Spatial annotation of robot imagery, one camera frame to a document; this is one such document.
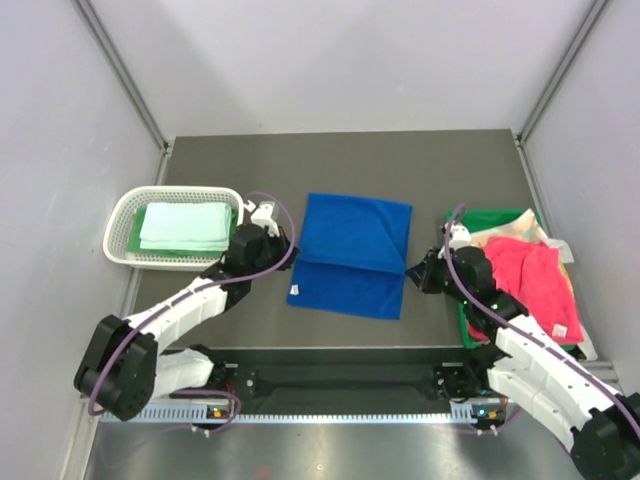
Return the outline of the white mint towel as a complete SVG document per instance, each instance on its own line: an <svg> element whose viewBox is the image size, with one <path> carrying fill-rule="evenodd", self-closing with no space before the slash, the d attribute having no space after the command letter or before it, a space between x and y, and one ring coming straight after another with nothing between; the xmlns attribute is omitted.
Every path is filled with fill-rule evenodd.
<svg viewBox="0 0 640 480"><path fill-rule="evenodd" d="M224 202L151 203L138 233L144 250L214 252L226 250L234 209Z"/></svg>

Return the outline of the blue towel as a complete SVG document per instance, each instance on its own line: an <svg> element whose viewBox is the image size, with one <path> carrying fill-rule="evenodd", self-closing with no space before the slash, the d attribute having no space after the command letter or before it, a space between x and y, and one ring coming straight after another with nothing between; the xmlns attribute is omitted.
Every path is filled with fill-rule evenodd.
<svg viewBox="0 0 640 480"><path fill-rule="evenodd" d="M311 193L287 303L379 320L401 315L412 206Z"/></svg>

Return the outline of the green microfiber towel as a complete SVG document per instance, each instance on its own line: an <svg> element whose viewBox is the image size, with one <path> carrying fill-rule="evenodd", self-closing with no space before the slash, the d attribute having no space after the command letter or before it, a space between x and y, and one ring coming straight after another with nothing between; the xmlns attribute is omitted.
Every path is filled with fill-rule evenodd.
<svg viewBox="0 0 640 480"><path fill-rule="evenodd" d="M226 247L208 250L184 250L184 249L144 249L141 246L141 230L146 216L146 207L140 207L133 216L132 228L129 234L126 251L132 254L158 255L160 257L219 257L226 251Z"/></svg>

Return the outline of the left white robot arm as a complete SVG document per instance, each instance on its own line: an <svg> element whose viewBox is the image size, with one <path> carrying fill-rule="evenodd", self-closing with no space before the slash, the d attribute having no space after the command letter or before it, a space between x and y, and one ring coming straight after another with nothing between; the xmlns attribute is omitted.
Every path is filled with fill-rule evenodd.
<svg viewBox="0 0 640 480"><path fill-rule="evenodd" d="M227 374L201 347L166 349L205 321L243 300L253 280L291 267L297 248L284 231L240 226L229 248L186 287L126 318L104 317L96 326L73 380L88 399L91 416L121 421L138 415L150 400L185 390L216 396Z"/></svg>

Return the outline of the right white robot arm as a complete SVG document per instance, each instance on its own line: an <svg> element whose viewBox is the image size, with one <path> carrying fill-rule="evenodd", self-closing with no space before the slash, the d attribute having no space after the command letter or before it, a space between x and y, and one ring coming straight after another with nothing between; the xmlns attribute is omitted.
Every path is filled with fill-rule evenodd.
<svg viewBox="0 0 640 480"><path fill-rule="evenodd" d="M425 294L445 294L488 338L466 380L476 394L506 396L544 426L585 479L639 475L639 396L596 378L497 287L484 252L435 247L406 272Z"/></svg>

